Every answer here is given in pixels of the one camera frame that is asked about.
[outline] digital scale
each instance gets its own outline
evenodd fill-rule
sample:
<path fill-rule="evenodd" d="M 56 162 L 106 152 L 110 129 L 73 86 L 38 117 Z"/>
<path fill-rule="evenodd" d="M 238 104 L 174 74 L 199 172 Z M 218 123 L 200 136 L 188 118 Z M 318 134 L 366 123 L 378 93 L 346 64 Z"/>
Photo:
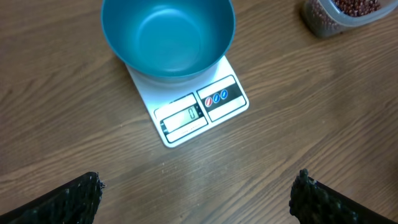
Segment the digital scale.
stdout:
<path fill-rule="evenodd" d="M 167 147 L 175 147 L 249 108 L 249 100 L 224 56 L 184 82 L 160 81 L 127 66 Z"/>

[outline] container filled with beans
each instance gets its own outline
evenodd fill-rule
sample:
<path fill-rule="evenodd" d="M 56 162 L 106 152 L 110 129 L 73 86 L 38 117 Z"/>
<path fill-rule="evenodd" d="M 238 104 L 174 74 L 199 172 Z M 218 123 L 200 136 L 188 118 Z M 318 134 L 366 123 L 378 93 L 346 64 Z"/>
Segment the container filled with beans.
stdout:
<path fill-rule="evenodd" d="M 374 22 L 393 11 L 398 0 L 306 0 L 301 15 L 317 37 Z"/>

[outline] red button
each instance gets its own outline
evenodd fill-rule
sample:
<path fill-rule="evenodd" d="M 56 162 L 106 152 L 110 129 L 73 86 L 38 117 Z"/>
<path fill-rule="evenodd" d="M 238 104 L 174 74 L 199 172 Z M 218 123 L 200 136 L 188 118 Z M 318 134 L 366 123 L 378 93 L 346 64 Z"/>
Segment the red button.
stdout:
<path fill-rule="evenodd" d="M 206 98 L 205 105 L 206 105 L 206 107 L 209 107 L 209 106 L 211 106 L 212 104 L 213 104 L 213 100 L 212 100 L 211 97 L 209 96 L 208 98 Z"/>

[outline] scale control panel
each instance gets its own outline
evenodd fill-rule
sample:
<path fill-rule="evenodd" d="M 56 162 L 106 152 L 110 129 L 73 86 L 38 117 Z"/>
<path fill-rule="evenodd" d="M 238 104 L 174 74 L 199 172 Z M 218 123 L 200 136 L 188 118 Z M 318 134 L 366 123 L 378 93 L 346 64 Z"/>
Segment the scale control panel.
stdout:
<path fill-rule="evenodd" d="M 229 75 L 156 109 L 154 115 L 166 146 L 174 147 L 246 110 L 246 99 L 235 77 Z"/>

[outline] black object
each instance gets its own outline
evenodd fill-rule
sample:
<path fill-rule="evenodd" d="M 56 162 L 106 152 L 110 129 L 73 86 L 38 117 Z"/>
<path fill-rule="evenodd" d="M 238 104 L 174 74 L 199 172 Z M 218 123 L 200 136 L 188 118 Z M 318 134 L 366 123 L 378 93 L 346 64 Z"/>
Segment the black object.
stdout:
<path fill-rule="evenodd" d="M 1 224 L 91 224 L 104 184 L 88 172 L 49 193 L 0 216 Z"/>
<path fill-rule="evenodd" d="M 397 224 L 300 171 L 290 193 L 290 214 L 301 224 Z"/>

